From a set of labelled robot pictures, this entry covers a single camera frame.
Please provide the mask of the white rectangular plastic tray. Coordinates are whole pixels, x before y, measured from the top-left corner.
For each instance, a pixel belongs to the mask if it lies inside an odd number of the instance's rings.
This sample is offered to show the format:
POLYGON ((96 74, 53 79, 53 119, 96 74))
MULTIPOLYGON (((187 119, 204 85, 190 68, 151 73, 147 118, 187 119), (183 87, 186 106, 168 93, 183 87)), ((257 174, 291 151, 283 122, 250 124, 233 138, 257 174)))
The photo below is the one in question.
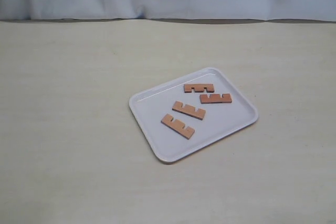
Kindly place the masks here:
POLYGON ((164 163, 183 159, 258 119, 257 109, 215 68, 137 93, 129 107, 164 163))

